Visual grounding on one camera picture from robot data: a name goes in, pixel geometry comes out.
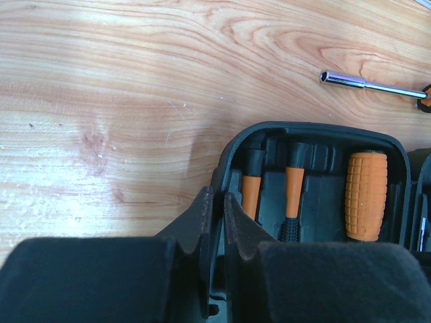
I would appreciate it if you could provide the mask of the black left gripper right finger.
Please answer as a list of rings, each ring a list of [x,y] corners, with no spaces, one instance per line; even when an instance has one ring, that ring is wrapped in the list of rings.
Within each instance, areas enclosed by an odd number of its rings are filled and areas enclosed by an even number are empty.
[[[429,322],[430,255],[386,243],[279,242],[224,199],[229,322]]]

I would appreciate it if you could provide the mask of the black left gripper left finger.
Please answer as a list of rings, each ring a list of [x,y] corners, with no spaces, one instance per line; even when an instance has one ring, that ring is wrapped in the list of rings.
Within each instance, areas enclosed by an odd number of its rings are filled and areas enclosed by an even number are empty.
[[[152,237],[32,238],[1,267],[2,322],[204,322],[213,192]]]

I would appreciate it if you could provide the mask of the small orange black screwdriver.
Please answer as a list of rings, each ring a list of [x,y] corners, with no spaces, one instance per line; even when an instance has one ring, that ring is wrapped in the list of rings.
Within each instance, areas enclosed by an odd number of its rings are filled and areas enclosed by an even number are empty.
[[[306,143],[294,143],[290,148],[285,168],[286,217],[279,232],[281,242],[299,241],[300,222],[298,211],[309,150]]]

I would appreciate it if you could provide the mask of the orange grid handle tool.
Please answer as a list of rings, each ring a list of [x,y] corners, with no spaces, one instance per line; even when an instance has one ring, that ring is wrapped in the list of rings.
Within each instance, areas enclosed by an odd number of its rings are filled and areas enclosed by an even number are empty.
[[[387,155],[363,151],[350,156],[345,186],[345,229],[353,240],[375,242],[387,199]]]

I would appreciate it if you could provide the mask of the black plastic tool case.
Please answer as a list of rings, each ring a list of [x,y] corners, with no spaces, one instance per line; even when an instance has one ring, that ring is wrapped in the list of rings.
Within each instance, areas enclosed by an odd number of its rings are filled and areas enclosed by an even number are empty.
[[[427,218],[422,252],[430,255],[430,150],[406,151],[395,138],[349,127],[306,122],[263,122],[239,133],[223,150],[211,178],[218,244],[211,265],[212,322],[229,322],[226,300],[224,199],[233,194],[242,207],[245,149],[265,151],[254,222],[277,241],[286,217],[286,163],[290,146],[308,144],[298,217],[298,243],[353,240],[345,229],[345,186],[350,156],[363,151],[387,155],[388,182],[378,240],[418,252],[422,217]]]

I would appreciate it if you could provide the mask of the silver orange utility knife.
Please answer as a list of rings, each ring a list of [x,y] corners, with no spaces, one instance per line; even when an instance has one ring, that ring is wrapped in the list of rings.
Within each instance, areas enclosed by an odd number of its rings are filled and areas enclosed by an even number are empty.
[[[418,252],[422,252],[423,250],[424,236],[426,233],[426,223],[427,223],[427,218],[422,217],[420,221],[420,230],[418,235]]]

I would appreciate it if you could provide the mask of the black orange screwdriver handle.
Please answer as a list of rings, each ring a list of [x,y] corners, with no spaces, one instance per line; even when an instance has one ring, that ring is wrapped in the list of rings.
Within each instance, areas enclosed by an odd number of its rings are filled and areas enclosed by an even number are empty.
[[[321,83],[345,86],[355,89],[372,89],[375,91],[386,92],[390,94],[397,94],[400,96],[407,96],[417,100],[417,107],[420,111],[430,113],[430,85],[427,85],[423,90],[407,89],[397,87],[394,85],[385,85],[382,83],[375,83],[367,81],[363,77],[348,75],[335,71],[322,71],[319,76]]]

